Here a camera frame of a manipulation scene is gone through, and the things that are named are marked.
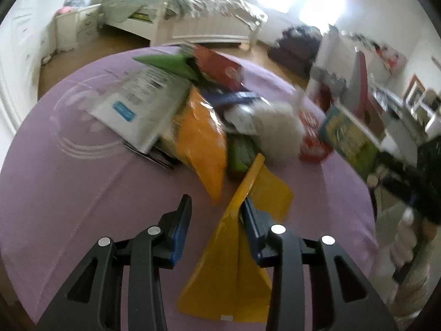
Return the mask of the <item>right hand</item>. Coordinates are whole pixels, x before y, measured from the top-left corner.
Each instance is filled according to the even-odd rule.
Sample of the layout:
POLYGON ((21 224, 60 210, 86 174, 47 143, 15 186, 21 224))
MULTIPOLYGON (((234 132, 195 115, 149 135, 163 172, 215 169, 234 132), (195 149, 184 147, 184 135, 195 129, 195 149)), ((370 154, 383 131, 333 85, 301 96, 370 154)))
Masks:
POLYGON ((402 271, 407 265, 412 265, 412 268, 427 268, 437 229, 436 224, 422 218, 411 207, 405 209, 389 251, 396 271, 402 271))

